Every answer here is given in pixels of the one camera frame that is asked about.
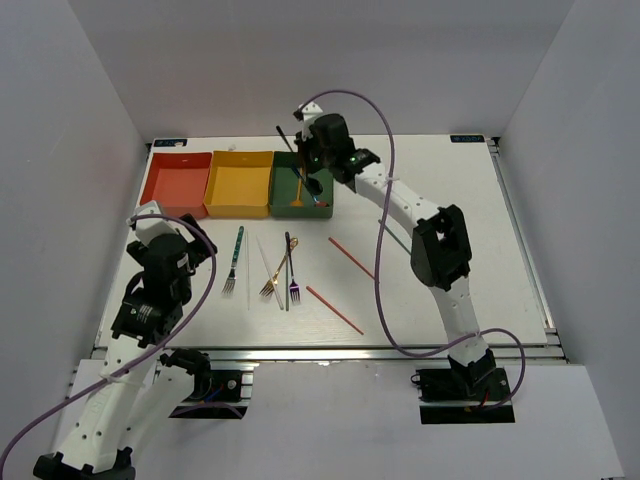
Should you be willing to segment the black spoon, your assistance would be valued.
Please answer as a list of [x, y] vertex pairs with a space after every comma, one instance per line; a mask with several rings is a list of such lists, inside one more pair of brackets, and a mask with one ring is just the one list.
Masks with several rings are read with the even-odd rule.
[[279, 125], [277, 125], [277, 126], [276, 126], [276, 131], [277, 131], [278, 135], [280, 136], [280, 138], [281, 138], [281, 139], [283, 140], [283, 142], [285, 143], [285, 145], [287, 146], [287, 148], [289, 149], [289, 151], [290, 151], [291, 153], [293, 153], [293, 152], [294, 152], [293, 147], [292, 147], [292, 146], [291, 146], [291, 144], [289, 143], [289, 141], [288, 141], [288, 139], [287, 139], [287, 137], [286, 137], [286, 135], [285, 135], [285, 133], [284, 133], [283, 129], [282, 129]]

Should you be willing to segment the orange spoon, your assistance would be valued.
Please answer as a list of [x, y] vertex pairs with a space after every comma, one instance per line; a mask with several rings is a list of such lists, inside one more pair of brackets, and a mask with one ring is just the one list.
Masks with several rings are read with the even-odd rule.
[[302, 201], [301, 195], [302, 195], [302, 187], [303, 187], [303, 177], [301, 175], [301, 172], [298, 168], [296, 167], [292, 167], [292, 171], [296, 176], [297, 179], [297, 187], [296, 187], [296, 195], [295, 198], [290, 202], [290, 206], [291, 207], [303, 207], [304, 206], [304, 202]]

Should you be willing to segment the thin white chopstick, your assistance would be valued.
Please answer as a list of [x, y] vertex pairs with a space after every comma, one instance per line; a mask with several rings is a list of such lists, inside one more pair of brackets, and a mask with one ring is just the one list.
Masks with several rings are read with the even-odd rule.
[[250, 311], [250, 248], [249, 248], [249, 230], [245, 233], [245, 292], [246, 292], [246, 307], [247, 311]]

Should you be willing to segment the orange chopstick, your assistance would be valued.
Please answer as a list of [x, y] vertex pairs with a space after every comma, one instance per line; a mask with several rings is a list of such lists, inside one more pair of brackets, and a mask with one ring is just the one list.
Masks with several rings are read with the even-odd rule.
[[332, 313], [334, 313], [338, 318], [340, 318], [343, 322], [345, 322], [349, 327], [355, 330], [359, 335], [364, 336], [364, 331], [361, 330], [358, 326], [355, 325], [349, 318], [347, 318], [342, 312], [340, 312], [334, 305], [332, 305], [329, 301], [327, 301], [322, 295], [320, 295], [314, 288], [311, 286], [305, 287], [306, 291], [310, 293], [314, 298], [316, 298], [319, 302], [321, 302], [326, 308], [328, 308]]
[[335, 238], [328, 237], [328, 241], [336, 247], [343, 255], [345, 255], [354, 265], [367, 274], [372, 280], [375, 279], [374, 274], [354, 255], [352, 255], [343, 245], [341, 245]]

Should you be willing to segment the teal chopstick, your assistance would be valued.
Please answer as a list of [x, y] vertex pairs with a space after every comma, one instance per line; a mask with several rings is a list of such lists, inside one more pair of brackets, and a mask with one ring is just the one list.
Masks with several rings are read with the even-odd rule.
[[390, 228], [385, 224], [384, 231], [387, 235], [389, 235], [399, 246], [400, 248], [406, 252], [409, 256], [411, 255], [410, 248], [402, 241], [402, 239], [396, 235]]
[[285, 253], [285, 283], [284, 283], [284, 293], [285, 293], [285, 311], [289, 312], [290, 310], [290, 297], [289, 297], [289, 261], [288, 261], [288, 247]]

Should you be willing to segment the purple fork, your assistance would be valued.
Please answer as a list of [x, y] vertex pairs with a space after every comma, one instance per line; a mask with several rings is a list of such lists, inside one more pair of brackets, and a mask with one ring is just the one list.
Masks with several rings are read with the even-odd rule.
[[293, 305], [299, 305], [300, 304], [300, 288], [295, 281], [293, 261], [292, 261], [292, 250], [294, 249], [294, 247], [292, 246], [292, 239], [288, 231], [285, 232], [285, 240], [286, 240], [286, 246], [287, 246], [288, 267], [289, 267], [289, 273], [291, 277], [289, 282], [289, 296], [291, 299], [291, 303]]

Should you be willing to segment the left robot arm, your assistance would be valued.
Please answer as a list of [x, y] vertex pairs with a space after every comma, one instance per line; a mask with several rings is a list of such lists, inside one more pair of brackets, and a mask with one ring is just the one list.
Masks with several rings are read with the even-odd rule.
[[38, 479], [132, 479], [134, 458], [152, 431], [186, 397], [211, 387], [206, 357], [163, 348], [191, 322], [197, 268], [216, 260], [217, 248], [190, 214], [170, 217], [155, 203], [129, 221], [135, 240], [127, 254], [140, 266], [129, 281], [111, 326], [99, 380], [65, 400], [86, 401], [57, 450], [40, 456]]

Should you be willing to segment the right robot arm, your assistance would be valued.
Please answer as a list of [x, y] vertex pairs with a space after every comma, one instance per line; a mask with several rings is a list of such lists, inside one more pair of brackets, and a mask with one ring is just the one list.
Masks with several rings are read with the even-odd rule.
[[477, 397], [496, 363], [470, 295], [472, 252], [463, 212], [455, 205], [440, 207], [395, 180], [376, 154], [355, 146], [341, 115], [300, 108], [294, 116], [302, 123], [295, 144], [305, 171], [328, 170], [411, 235], [411, 269], [433, 295], [449, 342], [452, 388], [463, 398]]

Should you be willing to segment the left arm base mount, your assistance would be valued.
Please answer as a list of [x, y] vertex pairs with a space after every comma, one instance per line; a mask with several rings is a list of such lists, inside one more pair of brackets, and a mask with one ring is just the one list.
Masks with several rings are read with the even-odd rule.
[[248, 368], [218, 366], [208, 354], [195, 349], [176, 349], [159, 357], [162, 370], [184, 373], [189, 394], [170, 413], [172, 419], [242, 419], [247, 410], [253, 385]]

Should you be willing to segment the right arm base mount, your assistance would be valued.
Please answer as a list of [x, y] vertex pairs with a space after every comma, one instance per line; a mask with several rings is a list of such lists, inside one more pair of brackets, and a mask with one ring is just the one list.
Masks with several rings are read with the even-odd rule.
[[515, 413], [503, 368], [497, 368], [480, 387], [469, 391], [451, 369], [418, 369], [410, 377], [418, 389], [422, 425], [512, 424]]

